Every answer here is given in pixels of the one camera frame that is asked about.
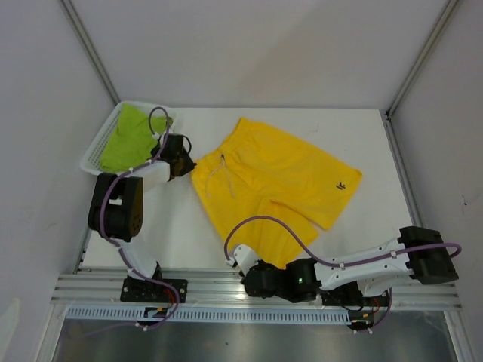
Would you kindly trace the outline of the yellow shorts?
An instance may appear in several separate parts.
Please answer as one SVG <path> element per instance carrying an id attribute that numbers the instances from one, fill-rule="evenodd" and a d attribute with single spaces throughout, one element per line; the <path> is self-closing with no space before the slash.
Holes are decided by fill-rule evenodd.
<path id="1" fill-rule="evenodd" d="M 356 193 L 361 171 L 259 121 L 241 118 L 198 160 L 192 184 L 221 239 L 245 244 L 278 268 L 329 230 Z"/>

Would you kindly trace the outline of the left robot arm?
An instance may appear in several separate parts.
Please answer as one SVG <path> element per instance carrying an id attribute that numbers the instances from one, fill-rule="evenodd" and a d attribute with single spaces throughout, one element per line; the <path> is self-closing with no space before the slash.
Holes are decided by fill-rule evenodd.
<path id="1" fill-rule="evenodd" d="M 146 163 L 124 173 L 100 173 L 88 213 L 88 226 L 118 251 L 127 267 L 120 300 L 160 302 L 175 305 L 184 301 L 185 280 L 164 281 L 162 269 L 147 251 L 140 230 L 143 226 L 143 194 L 194 170 L 190 139 L 179 133 L 160 136 Z"/>

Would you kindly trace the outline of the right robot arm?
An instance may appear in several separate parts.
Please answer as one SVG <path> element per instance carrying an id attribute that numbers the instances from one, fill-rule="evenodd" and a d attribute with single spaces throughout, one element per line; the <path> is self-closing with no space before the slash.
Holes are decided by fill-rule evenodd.
<path id="1" fill-rule="evenodd" d="M 448 252 L 452 246 L 444 243 L 440 232 L 417 226 L 399 232 L 399 237 L 379 247 L 330 262 L 310 257 L 278 268 L 244 244 L 235 248 L 233 262 L 241 269 L 241 282 L 249 296 L 276 296 L 292 303 L 310 302 L 332 293 L 341 305 L 361 305 L 411 280 L 422 285 L 458 280 Z"/>

